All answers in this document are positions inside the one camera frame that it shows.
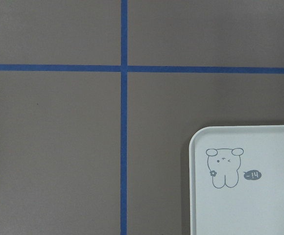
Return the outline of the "beige serving tray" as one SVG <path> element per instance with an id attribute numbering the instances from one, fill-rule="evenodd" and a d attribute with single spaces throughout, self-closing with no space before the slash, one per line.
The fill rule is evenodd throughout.
<path id="1" fill-rule="evenodd" d="M 197 131 L 189 195 L 193 235 L 284 235 L 284 125 Z"/>

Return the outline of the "brown paper table cover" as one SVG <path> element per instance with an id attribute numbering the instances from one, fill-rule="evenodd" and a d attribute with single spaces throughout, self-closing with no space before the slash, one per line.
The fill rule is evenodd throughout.
<path id="1" fill-rule="evenodd" d="M 189 141 L 284 125 L 284 0 L 0 0 L 0 235 L 188 235 Z"/>

